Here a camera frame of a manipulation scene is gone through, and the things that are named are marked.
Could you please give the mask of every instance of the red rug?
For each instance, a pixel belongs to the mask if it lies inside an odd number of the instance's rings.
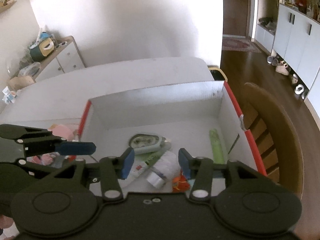
[[[236,50],[236,51],[244,51],[244,52],[261,53],[261,50],[258,49],[258,47],[253,42],[245,38],[223,37],[222,50]]]

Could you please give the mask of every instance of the sneaker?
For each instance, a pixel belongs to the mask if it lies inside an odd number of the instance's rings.
[[[282,75],[285,75],[285,76],[288,76],[289,75],[289,71],[287,71],[287,69],[285,68],[284,65],[282,64],[278,64],[277,67],[276,67],[276,72],[282,74]]]

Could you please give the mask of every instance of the wooden chair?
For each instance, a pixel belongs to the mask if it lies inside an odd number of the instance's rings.
[[[302,197],[303,158],[294,126],[283,107],[263,88],[246,83],[244,125],[251,130],[268,177]]]

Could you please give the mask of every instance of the white box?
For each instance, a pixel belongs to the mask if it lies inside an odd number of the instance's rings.
[[[148,132],[169,138],[171,151],[175,154],[180,148],[185,148],[194,157],[213,159],[209,131],[217,129],[225,161],[239,160],[265,174],[251,132],[241,128],[241,116],[241,109],[226,82],[174,84],[90,99],[79,134],[81,141],[94,142],[97,146],[93,155],[96,160],[120,156],[132,136]],[[133,166],[139,162],[141,160],[136,155]],[[123,188],[124,193],[159,192],[146,181],[147,175],[145,172]],[[90,189],[96,195],[101,194],[99,184],[92,184]],[[171,190],[168,182],[161,192]]]

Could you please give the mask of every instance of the white cap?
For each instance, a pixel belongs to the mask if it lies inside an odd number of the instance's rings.
[[[157,189],[160,189],[165,184],[165,180],[154,172],[150,173],[150,175],[147,177],[147,181]]]

